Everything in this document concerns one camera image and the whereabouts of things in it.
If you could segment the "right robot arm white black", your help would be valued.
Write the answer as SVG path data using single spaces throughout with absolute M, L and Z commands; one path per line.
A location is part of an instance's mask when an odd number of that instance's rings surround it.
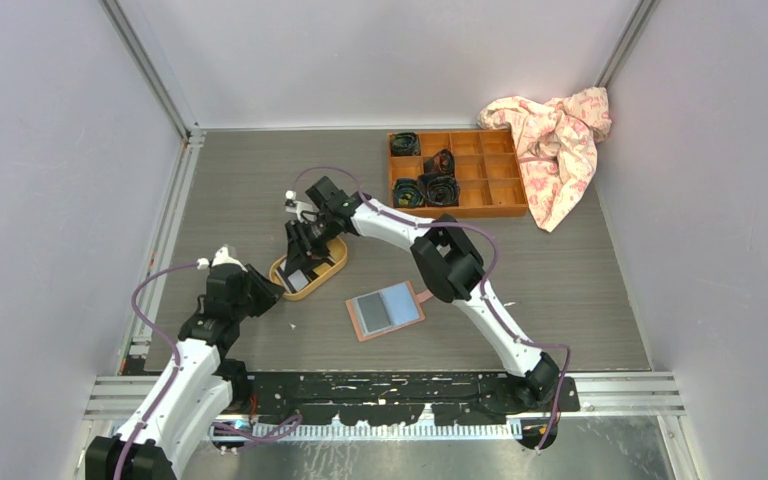
M 285 225 L 285 267 L 295 273 L 327 258 L 328 244 L 344 234 L 380 240 L 408 252 L 427 290 L 462 311 L 488 341 L 511 377 L 518 403 L 537 411 L 559 391 L 565 375 L 550 347 L 531 340 L 496 295 L 486 263 L 469 238 L 473 226 L 450 215 L 418 217 L 388 207 L 362 191 L 338 188 L 327 176 L 306 192 L 285 193 L 284 208 L 294 214 Z

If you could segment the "brown leather card holder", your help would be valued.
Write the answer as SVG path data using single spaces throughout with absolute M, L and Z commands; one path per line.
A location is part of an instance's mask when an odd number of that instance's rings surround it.
M 373 335 L 364 335 L 355 311 L 354 300 L 359 296 L 370 293 L 380 293 L 382 295 L 392 321 L 392 326 Z M 423 304 L 434 297 L 428 289 L 417 293 L 409 281 L 394 284 L 370 293 L 353 297 L 345 302 L 355 335 L 360 342 L 371 340 L 423 321 L 425 319 Z

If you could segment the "yellow oval card tray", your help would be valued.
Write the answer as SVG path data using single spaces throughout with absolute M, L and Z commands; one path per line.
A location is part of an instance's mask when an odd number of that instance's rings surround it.
M 336 238 L 327 243 L 329 255 L 314 259 L 311 266 L 289 273 L 286 268 L 286 256 L 276 260 L 269 269 L 269 279 L 284 288 L 284 298 L 288 301 L 300 301 L 321 287 L 339 273 L 347 263 L 348 247 Z

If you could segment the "black gold credit card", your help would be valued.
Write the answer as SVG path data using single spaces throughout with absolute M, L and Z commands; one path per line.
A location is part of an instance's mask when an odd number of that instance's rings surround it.
M 373 335 L 392 326 L 387 307 L 380 293 L 370 293 L 354 300 L 355 311 L 364 335 Z

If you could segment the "silver striped credit card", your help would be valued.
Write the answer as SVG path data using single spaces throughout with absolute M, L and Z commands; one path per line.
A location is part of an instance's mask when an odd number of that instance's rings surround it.
M 278 275 L 280 282 L 282 283 L 282 285 L 284 286 L 288 294 L 299 293 L 311 283 L 309 276 L 306 275 L 302 270 L 297 270 L 297 271 L 294 271 L 293 273 L 288 273 L 285 270 L 284 263 L 281 263 L 277 267 L 276 273 Z

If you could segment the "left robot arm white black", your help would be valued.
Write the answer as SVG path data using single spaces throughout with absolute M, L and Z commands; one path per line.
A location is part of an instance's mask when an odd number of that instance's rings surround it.
M 125 424 L 92 440 L 87 479 L 177 479 L 220 413 L 237 413 L 250 403 L 246 366 L 227 353 L 242 321 L 264 314 L 285 290 L 234 259 L 200 259 L 190 266 L 206 271 L 206 291 L 177 338 L 137 314 L 171 347 L 170 361 Z

